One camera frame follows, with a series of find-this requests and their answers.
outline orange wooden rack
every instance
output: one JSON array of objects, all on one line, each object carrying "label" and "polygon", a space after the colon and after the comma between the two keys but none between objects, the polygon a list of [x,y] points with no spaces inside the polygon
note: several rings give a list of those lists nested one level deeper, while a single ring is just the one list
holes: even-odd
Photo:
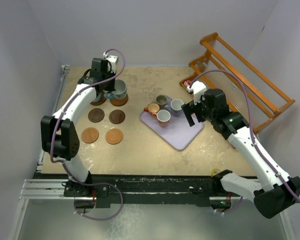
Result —
[{"label": "orange wooden rack", "polygon": [[[260,133],[295,102],[216,32],[203,37],[200,44],[206,48],[205,53],[189,63],[189,67],[194,70],[194,73],[180,81],[179,84],[186,89],[188,81],[193,81],[195,77],[206,70],[222,69],[232,72],[246,86],[252,104],[255,134]],[[224,73],[211,72],[203,75],[201,81],[208,88],[222,89],[230,109],[240,112],[248,120],[246,100],[240,85],[234,78]]]}]

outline gray mug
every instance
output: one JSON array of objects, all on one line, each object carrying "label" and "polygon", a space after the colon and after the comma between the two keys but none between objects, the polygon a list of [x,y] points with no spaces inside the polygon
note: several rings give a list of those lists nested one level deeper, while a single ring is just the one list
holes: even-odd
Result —
[{"label": "gray mug", "polygon": [[127,96],[127,84],[120,79],[114,81],[114,91],[108,91],[104,94],[106,99],[125,99]]},{"label": "gray mug", "polygon": [[165,95],[159,95],[155,98],[155,103],[157,103],[160,108],[163,109],[168,103],[168,98]]},{"label": "gray mug", "polygon": [[180,99],[174,99],[171,101],[170,105],[164,106],[164,109],[169,111],[173,116],[178,117],[182,115],[183,111],[181,106],[184,102]]}]

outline red object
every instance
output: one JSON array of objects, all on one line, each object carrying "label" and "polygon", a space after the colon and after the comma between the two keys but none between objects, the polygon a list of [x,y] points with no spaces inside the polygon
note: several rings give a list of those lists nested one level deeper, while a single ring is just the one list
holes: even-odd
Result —
[{"label": "red object", "polygon": [[186,87],[188,87],[188,86],[191,85],[191,82],[190,82],[189,80],[186,80],[186,81],[184,82],[184,85],[185,85]]}]

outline gray wall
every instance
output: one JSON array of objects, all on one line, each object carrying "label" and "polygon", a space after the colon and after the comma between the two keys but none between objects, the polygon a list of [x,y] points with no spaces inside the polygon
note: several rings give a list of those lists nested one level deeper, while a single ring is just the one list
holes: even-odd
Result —
[{"label": "gray wall", "polygon": [[62,64],[118,48],[129,65],[186,66],[218,32],[247,57],[278,0],[29,0]]},{"label": "gray wall", "polygon": [[[300,0],[279,0],[249,60],[296,100],[260,137],[286,171],[300,176]],[[300,240],[300,204],[289,214]]]},{"label": "gray wall", "polygon": [[24,179],[38,161],[40,119],[51,114],[62,74],[26,0],[0,0],[0,240]]}]

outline small white part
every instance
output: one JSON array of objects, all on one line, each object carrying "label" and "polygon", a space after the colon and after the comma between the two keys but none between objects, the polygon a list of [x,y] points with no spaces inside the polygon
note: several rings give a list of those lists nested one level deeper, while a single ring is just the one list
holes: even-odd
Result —
[{"label": "small white part", "polygon": [[71,158],[70,161],[64,159],[63,164],[66,166],[68,171],[80,182],[84,183],[87,180],[89,171],[82,164],[82,161],[78,154],[73,158]]},{"label": "small white part", "polygon": [[[265,191],[274,189],[273,186],[275,184],[281,186],[283,183],[259,155],[250,137],[250,129],[248,127],[242,127],[237,130],[236,134],[231,134],[228,138],[228,141],[241,153],[247,163],[252,167],[252,169],[256,173],[257,178],[260,181],[262,188]],[[266,159],[268,159],[273,166],[278,166],[276,167],[276,169],[278,170],[278,172],[280,172],[283,179],[286,182],[289,181],[289,174],[275,162],[275,160],[269,155],[269,153],[264,149],[264,147],[260,144],[255,136],[254,139],[258,144],[258,148],[266,157]]]},{"label": "small white part", "polygon": [[[88,84],[78,84],[75,88],[74,93],[71,95],[71,97],[66,101],[66,103],[52,116],[58,119],[61,115],[61,113],[64,112],[65,106],[68,104],[70,99],[73,98],[73,96],[79,92],[81,89],[89,86]],[[76,97],[76,99],[71,103],[69,108],[66,110],[66,114],[63,115],[62,120],[69,119],[73,122],[74,125],[77,125],[77,122],[79,118],[81,117],[84,110],[87,108],[87,106],[97,97],[96,89],[94,87],[90,87],[86,90],[84,90],[79,96]]]},{"label": "small white part", "polygon": [[192,86],[188,86],[186,88],[188,93],[193,93],[193,102],[194,105],[197,105],[201,101],[201,97],[204,95],[205,91],[207,91],[206,85],[201,81],[195,81]]},{"label": "small white part", "polygon": [[108,60],[111,64],[111,69],[112,69],[112,73],[116,73],[117,72],[117,64],[119,62],[119,58],[118,56],[115,55],[107,55],[105,57],[105,55],[103,54],[103,57]]},{"label": "small white part", "polygon": [[103,53],[103,58],[106,59],[109,56],[109,53],[107,53],[106,51]]},{"label": "small white part", "polygon": [[246,179],[235,173],[225,175],[220,181],[224,190],[238,194],[251,202],[253,202],[255,198],[254,191],[262,189],[259,182],[253,181],[252,179]]}]

